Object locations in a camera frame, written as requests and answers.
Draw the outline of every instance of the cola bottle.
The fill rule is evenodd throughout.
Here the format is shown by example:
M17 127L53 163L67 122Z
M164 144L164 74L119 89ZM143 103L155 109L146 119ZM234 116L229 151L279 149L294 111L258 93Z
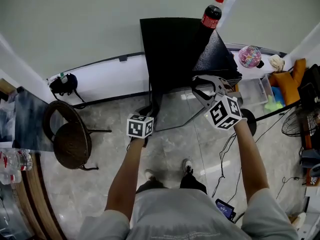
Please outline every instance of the cola bottle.
M214 0L204 11L199 29L194 36L189 54L188 68L194 68L200 55L204 52L209 43L211 34L216 29L222 16L222 3L224 0Z

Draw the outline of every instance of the gray t-shirt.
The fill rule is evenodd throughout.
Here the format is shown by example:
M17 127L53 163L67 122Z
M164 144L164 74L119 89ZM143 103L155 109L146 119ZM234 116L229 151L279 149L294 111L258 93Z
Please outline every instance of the gray t-shirt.
M241 229L197 189L150 189L136 195L131 223L121 212L86 217L78 240L298 239L269 189L255 193Z

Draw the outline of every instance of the marble floor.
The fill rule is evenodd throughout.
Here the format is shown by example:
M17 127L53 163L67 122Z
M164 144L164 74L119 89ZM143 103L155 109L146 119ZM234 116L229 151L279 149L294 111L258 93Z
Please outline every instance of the marble floor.
M93 133L92 152L87 163L99 170L69 170L62 167L53 152L41 155L41 166L49 199L61 228L68 239L74 239L86 216L99 216L106 206L108 190L126 154L129 138L126 136L127 117L145 106L147 97L137 96L91 105L78 110L88 128L111 129L112 133ZM254 138L265 132L280 118L275 115L258 123ZM271 192L276 197L282 178L302 176L299 167L299 138L281 133L284 116L257 142L267 171ZM179 128L155 132L142 151L138 186L145 182L144 170L155 171L166 187L178 188L182 178L182 161L191 159L193 175L207 186L211 197L221 175L219 152L234 131L217 131L203 116L198 116ZM224 157L225 178L212 199L227 202L235 193L240 172L237 140ZM287 213L303 209L305 187L303 180L290 180L283 187L278 202ZM247 207L242 178L230 204L240 214Z

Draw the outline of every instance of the orange cloth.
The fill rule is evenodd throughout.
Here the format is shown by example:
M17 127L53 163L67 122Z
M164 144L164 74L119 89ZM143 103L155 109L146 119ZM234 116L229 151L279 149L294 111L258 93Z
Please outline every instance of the orange cloth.
M281 89L286 106L300 100L298 85L289 72L273 74L273 76Z
M306 71L307 62L305 58L297 59L293 66L292 78L299 87Z
M273 86L273 87L279 87L278 82L277 82L277 79L276 79L274 73L269 77L269 83L270 83L270 85Z

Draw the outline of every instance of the chair leg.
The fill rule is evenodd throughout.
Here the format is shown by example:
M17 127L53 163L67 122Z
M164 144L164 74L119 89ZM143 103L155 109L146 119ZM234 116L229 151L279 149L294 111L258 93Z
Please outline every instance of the chair leg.
M82 165L79 169L84 170L84 171L99 170L98 167L86 168L84 165Z
M88 129L89 134L91 133L112 133L112 130L94 130L94 129Z

